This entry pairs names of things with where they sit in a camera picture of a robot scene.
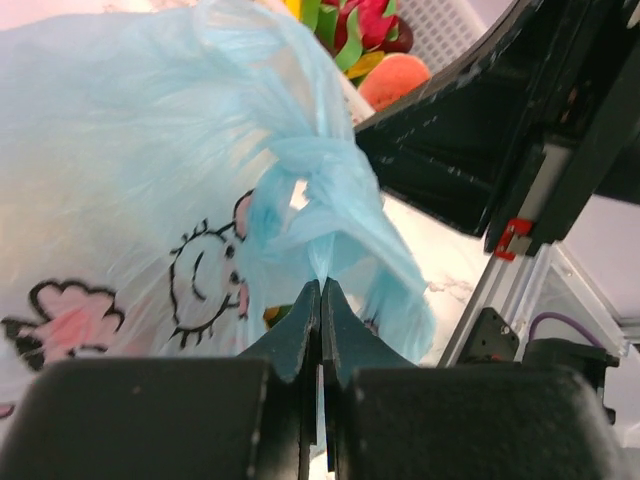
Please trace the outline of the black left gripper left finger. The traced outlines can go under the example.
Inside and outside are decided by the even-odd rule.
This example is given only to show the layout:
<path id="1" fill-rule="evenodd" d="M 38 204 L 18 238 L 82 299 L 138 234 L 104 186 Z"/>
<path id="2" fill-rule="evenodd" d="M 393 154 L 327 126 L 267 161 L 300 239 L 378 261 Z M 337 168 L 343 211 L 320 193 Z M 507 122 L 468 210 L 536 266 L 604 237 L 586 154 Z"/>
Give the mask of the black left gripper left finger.
<path id="1" fill-rule="evenodd" d="M 320 286 L 304 285 L 289 312 L 245 350 L 264 367 L 248 479 L 307 479 L 317 440 Z"/>

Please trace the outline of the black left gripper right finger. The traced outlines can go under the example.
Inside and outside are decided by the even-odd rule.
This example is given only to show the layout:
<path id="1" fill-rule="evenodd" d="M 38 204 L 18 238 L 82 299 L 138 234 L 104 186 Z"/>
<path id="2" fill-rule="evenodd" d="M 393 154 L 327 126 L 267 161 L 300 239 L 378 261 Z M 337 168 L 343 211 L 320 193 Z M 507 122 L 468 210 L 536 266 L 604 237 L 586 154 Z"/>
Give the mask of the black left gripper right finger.
<path id="1" fill-rule="evenodd" d="M 368 422 L 357 401 L 357 373 L 415 365 L 367 328 L 331 278 L 321 296 L 320 338 L 329 470 L 337 479 L 365 479 L 371 456 L 365 451 Z"/>

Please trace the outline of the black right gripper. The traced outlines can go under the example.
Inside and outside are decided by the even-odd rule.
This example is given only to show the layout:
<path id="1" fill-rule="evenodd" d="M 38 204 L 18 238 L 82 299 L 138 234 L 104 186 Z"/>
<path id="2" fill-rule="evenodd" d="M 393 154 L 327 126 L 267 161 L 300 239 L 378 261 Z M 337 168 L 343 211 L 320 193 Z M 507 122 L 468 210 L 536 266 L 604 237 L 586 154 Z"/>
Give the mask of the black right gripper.
<path id="1" fill-rule="evenodd" d="M 356 140 L 386 192 L 534 256 L 592 195 L 639 202 L 639 4 L 514 1 Z"/>

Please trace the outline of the light blue plastic bag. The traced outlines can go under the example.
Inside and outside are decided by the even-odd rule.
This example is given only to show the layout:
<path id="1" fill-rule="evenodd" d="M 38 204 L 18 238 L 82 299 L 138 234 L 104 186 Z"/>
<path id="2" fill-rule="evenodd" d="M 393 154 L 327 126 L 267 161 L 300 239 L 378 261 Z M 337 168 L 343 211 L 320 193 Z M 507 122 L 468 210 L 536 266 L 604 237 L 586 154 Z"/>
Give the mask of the light blue plastic bag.
<path id="1" fill-rule="evenodd" d="M 311 280 L 411 362 L 425 281 L 331 58 L 250 1 L 1 34 L 1 417 L 51 364 L 233 356 Z"/>

